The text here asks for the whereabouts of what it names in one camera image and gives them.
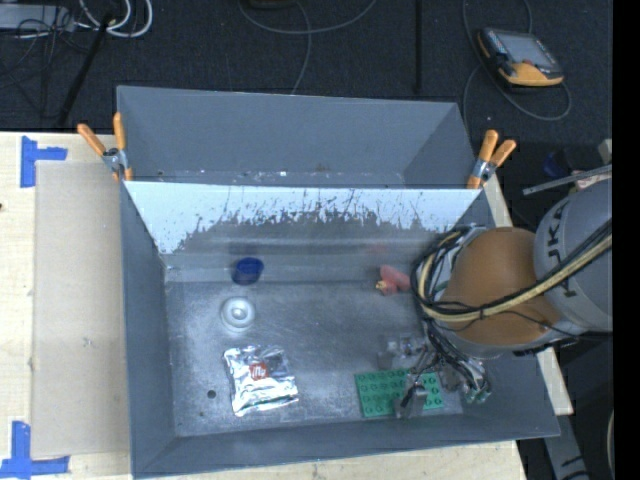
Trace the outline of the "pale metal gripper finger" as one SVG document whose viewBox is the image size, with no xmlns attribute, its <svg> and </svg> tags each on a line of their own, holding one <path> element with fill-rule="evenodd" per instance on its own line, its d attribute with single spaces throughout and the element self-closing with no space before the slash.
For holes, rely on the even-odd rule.
<svg viewBox="0 0 640 480">
<path fill-rule="evenodd" d="M 383 336 L 377 352 L 379 369 L 408 369 L 419 355 L 419 339 L 415 336 Z"/>
<path fill-rule="evenodd" d="M 403 391 L 394 401 L 394 411 L 397 418 L 413 418 L 420 416 L 428 397 L 428 390 L 424 382 L 413 374 L 406 376 Z"/>
</svg>

